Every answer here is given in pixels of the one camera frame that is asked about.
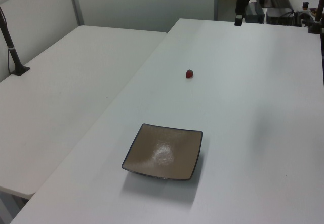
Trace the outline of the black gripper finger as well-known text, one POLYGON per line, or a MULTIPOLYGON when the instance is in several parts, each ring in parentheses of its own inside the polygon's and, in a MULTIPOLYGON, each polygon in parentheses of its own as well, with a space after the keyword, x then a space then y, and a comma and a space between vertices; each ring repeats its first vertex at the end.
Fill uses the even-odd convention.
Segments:
POLYGON ((235 8, 235 26, 242 26, 244 14, 246 11, 246 0, 237 0, 235 8))

